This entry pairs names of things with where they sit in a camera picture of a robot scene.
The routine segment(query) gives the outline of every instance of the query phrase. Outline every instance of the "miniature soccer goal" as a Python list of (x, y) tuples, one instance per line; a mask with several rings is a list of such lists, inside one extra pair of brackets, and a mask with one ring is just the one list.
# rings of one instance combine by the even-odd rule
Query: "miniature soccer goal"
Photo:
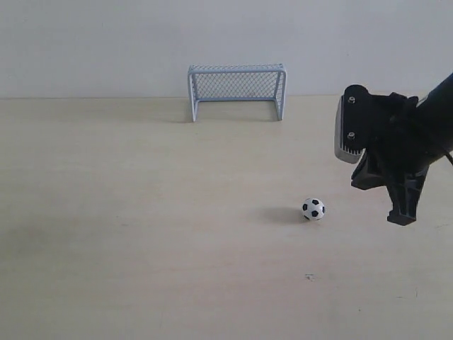
[(277, 119), (285, 111), (287, 73), (283, 64), (198, 66), (188, 71), (192, 120), (203, 101), (274, 101)]

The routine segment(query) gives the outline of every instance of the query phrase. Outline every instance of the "soccer ball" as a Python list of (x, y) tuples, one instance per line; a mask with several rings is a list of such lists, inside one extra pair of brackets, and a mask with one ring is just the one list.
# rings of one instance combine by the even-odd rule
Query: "soccer ball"
[(317, 221), (326, 214), (326, 206), (317, 198), (307, 198), (302, 205), (303, 216), (310, 221)]

